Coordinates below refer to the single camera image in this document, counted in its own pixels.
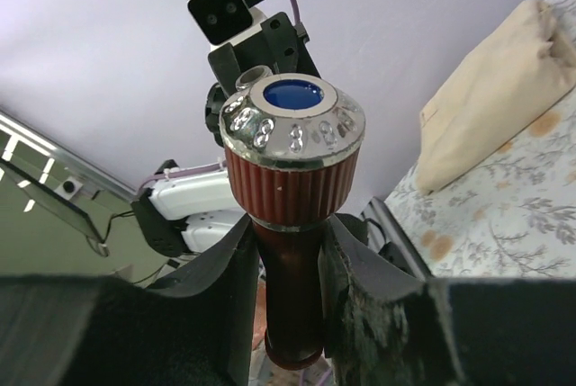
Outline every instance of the blue lens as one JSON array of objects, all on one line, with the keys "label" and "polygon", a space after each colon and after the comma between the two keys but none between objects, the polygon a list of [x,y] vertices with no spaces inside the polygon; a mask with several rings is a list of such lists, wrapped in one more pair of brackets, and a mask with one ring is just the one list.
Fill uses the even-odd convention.
[{"label": "blue lens", "polygon": [[272,105],[287,110],[310,109],[322,101],[322,90],[305,80],[279,80],[264,90]]}]

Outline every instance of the red ribbed grip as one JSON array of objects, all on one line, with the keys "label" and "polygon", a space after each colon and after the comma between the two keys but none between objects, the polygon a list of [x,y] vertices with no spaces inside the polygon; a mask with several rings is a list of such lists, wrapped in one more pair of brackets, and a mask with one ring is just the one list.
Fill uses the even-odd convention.
[{"label": "red ribbed grip", "polygon": [[266,268],[266,351],[286,370],[314,364],[324,348],[318,254],[330,214],[346,201],[358,151],[311,171],[257,166],[226,148],[236,200],[253,217],[304,231],[274,231],[254,222]]},{"label": "red ribbed grip", "polygon": [[228,175],[238,204],[253,217],[283,226],[326,219],[346,201],[358,150],[334,166],[285,171],[252,164],[226,148]]}]

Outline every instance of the flashlight handle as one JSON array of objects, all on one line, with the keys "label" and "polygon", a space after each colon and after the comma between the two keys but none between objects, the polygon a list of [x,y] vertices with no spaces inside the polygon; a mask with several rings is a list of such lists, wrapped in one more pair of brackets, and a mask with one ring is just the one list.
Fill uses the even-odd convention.
[{"label": "flashlight handle", "polygon": [[326,223],[303,232],[254,228],[266,268],[266,351],[278,366],[301,370],[324,348],[318,255]]}]

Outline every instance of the black cable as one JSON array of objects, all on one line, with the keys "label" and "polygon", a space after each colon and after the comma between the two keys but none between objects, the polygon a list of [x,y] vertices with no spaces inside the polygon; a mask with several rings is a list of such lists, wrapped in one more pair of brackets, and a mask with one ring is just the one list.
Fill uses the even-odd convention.
[{"label": "black cable", "polygon": [[384,238],[384,245],[386,245],[386,243],[388,242],[388,238],[386,237],[386,232],[384,231],[384,227],[382,227],[382,224],[380,224],[378,221],[376,221],[373,218],[364,218],[364,222],[367,222],[369,224],[372,224],[373,226],[375,226],[376,228],[378,228],[380,230],[380,233],[382,233],[382,237]]},{"label": "black cable", "polygon": [[141,280],[134,281],[134,282],[131,282],[131,283],[132,283],[132,284],[144,283],[146,280],[149,280],[149,279],[152,278],[154,275],[158,274],[158,273],[162,270],[162,268],[163,268],[164,266],[166,266],[166,265],[161,265],[161,266],[160,266],[156,271],[154,271],[152,274],[148,275],[148,276],[145,277],[145,278],[142,278]]},{"label": "black cable", "polygon": [[108,224],[106,225],[106,233],[104,233],[104,237],[103,237],[102,242],[96,242],[96,246],[101,247],[103,249],[103,251],[100,251],[99,249],[94,247],[92,245],[92,239],[88,236],[85,236],[86,242],[88,243],[88,246],[90,247],[90,249],[92,249],[92,251],[94,253],[96,253],[97,255],[99,255],[100,257],[110,256],[110,251],[106,247],[106,241],[108,240],[108,237],[110,236],[110,232],[112,231],[113,221],[116,220],[117,218],[130,218],[133,216],[134,216],[134,211],[132,211],[132,210],[124,211],[124,212],[120,212],[120,213],[114,213],[110,217],[110,219],[108,219]]},{"label": "black cable", "polygon": [[99,252],[99,251],[94,247],[94,245],[92,244],[92,239],[91,239],[90,237],[85,236],[85,238],[86,238],[86,243],[88,244],[88,246],[90,247],[90,249],[91,249],[95,254],[99,255],[100,257],[105,257],[105,256],[103,255],[103,253]]}]

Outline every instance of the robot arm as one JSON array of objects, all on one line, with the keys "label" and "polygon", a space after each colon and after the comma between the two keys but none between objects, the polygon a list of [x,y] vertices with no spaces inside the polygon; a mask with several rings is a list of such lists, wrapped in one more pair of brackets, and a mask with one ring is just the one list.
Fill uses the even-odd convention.
[{"label": "robot arm", "polygon": [[[188,0],[188,10],[211,46],[208,60],[217,83],[208,92],[205,120],[220,146],[221,107],[243,87],[243,73],[266,66],[273,73],[319,76],[305,47],[309,39],[296,1],[291,0],[295,25],[285,13],[266,18],[256,8],[262,1]],[[166,178],[139,193],[132,204],[148,244],[170,257],[203,252],[242,215],[227,169],[172,178],[167,169],[174,167],[172,160],[163,164],[157,174]]]}]

